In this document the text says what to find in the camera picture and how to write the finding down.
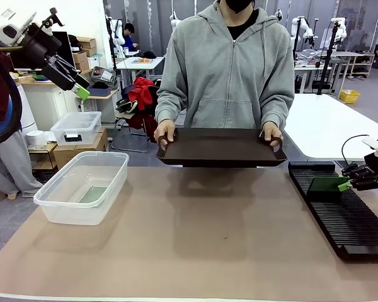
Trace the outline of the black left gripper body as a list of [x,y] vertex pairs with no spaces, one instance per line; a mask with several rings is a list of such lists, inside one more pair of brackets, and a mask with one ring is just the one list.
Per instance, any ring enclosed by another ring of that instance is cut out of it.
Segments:
[[60,46],[56,37],[33,23],[23,35],[21,49],[11,53],[11,62],[15,69],[37,70],[61,89],[71,90],[76,85],[76,70],[57,54]]

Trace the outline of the person's right hand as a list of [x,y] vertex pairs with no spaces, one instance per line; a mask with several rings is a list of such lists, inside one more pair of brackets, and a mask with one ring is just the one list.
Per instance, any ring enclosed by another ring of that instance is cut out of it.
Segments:
[[160,144],[160,146],[165,147],[169,143],[174,142],[175,135],[175,123],[173,120],[163,120],[161,121],[155,132],[154,139]]

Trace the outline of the person's left hand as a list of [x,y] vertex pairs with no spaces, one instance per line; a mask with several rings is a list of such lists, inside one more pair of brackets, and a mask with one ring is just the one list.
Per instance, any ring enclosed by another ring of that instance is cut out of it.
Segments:
[[283,140],[282,132],[279,127],[272,121],[266,121],[262,126],[263,137],[266,142],[270,142],[272,147],[278,145],[277,141],[273,141],[272,138],[280,138]]

